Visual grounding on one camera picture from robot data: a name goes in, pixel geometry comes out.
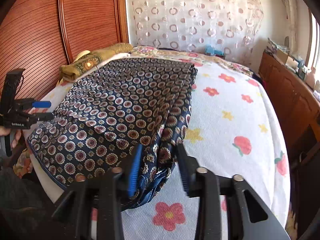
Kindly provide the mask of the person's left hand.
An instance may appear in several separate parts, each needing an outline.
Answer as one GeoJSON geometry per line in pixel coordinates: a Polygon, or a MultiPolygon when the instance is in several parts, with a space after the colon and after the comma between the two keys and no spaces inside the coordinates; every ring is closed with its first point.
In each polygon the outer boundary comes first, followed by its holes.
{"type": "Polygon", "coordinates": [[[0,126],[0,136],[1,137],[6,137],[7,135],[9,136],[9,141],[10,141],[10,147],[13,150],[17,144],[18,141],[20,140],[21,137],[21,130],[20,129],[10,129],[10,128],[5,128],[4,126],[0,126]]]}

